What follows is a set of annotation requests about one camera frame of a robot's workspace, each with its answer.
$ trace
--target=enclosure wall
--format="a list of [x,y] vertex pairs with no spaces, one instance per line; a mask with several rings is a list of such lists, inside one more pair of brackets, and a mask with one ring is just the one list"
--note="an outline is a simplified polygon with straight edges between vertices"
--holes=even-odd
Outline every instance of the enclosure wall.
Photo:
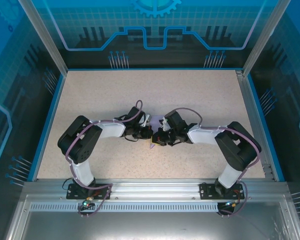
[[34,0],[68,68],[241,68],[277,0]]
[[18,203],[60,77],[18,1],[0,1],[0,240]]
[[300,1],[291,0],[251,77],[283,175],[300,192]]

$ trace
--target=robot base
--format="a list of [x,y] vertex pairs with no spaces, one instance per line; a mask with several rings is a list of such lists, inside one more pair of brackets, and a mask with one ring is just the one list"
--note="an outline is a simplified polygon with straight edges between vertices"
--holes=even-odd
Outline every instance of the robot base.
[[245,199],[243,187],[240,183],[234,184],[229,191],[222,197],[216,191],[216,185],[214,183],[201,183],[199,184],[199,192],[201,200],[237,200],[238,195],[234,192],[238,190],[240,192],[240,200]]
[[[94,184],[94,187],[102,187],[104,184]],[[105,195],[107,194],[108,188],[103,188],[100,190],[91,191],[82,191],[82,187],[71,183],[68,186],[68,191],[66,193],[66,199],[74,199],[74,200],[84,200],[93,195],[94,200],[103,200]],[[107,200],[110,199],[111,193],[108,194]]]

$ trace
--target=blue frame border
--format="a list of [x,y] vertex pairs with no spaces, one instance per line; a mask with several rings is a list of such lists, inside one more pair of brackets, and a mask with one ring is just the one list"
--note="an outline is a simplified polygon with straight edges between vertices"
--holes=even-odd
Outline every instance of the blue frame border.
[[38,143],[38,147],[36,148],[35,155],[33,158],[33,162],[31,165],[31,169],[27,178],[28,182],[32,182],[37,178],[37,174],[39,171],[39,167],[41,165],[41,160],[44,155],[44,149],[46,148],[47,141],[48,141],[48,136],[52,127],[52,123],[54,121],[58,103],[61,97],[62,90],[64,88],[66,81],[66,77],[64,77],[62,74],[59,77],[58,84],[56,85],[55,88],[55,94],[53,95],[50,109],[48,112],[48,115],[46,116],[45,124],[43,126],[42,134]]
[[272,155],[275,171],[278,175],[278,180],[280,182],[284,182],[285,177],[282,173],[280,163],[279,163],[279,160],[278,160],[278,156],[277,156],[277,153],[276,153],[276,150],[275,150],[275,146],[274,146],[274,143],[272,142],[270,132],[269,132],[269,129],[268,129],[268,125],[267,125],[267,122],[266,122],[266,118],[265,118],[265,116],[262,112],[262,108],[261,108],[261,105],[260,105],[260,102],[259,102],[257,91],[256,91],[256,88],[255,88],[255,85],[254,85],[254,82],[252,80],[252,77],[251,77],[250,73],[248,74],[247,79],[248,79],[248,82],[249,82],[251,90],[252,90],[253,98],[254,98],[254,101],[255,101],[255,104],[256,104],[260,119],[261,119],[261,123],[262,123],[263,129],[264,129],[264,132],[265,132],[265,137],[268,141],[268,145],[269,145],[270,152],[271,152],[271,155]]
[[241,71],[241,67],[230,68],[204,68],[204,67],[170,67],[170,68],[69,68],[69,71],[135,71],[135,70],[237,70]]

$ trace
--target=vent slot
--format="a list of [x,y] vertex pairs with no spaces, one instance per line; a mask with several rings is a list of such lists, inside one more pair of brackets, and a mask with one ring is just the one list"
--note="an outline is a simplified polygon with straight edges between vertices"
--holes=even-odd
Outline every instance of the vent slot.
[[[93,212],[99,202],[95,203],[85,212]],[[32,202],[30,206],[31,212],[77,212],[77,202]],[[218,204],[216,202],[106,202],[99,210],[100,212],[218,212]]]

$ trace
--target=beige tabletop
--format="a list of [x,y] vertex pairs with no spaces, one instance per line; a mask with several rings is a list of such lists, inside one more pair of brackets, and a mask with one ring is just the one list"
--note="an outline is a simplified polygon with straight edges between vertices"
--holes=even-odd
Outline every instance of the beige tabletop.
[[[252,133],[234,70],[69,71],[37,177],[71,177],[57,142],[77,116],[113,119],[127,114],[138,99],[146,114],[164,115],[187,107],[202,115],[203,126],[238,121]],[[179,113],[188,124],[199,121],[192,112]],[[217,145],[183,143],[150,149],[150,140],[129,142],[122,137],[99,140],[89,161],[95,178],[101,179],[217,178],[227,163]],[[264,178],[261,164],[245,177]]]

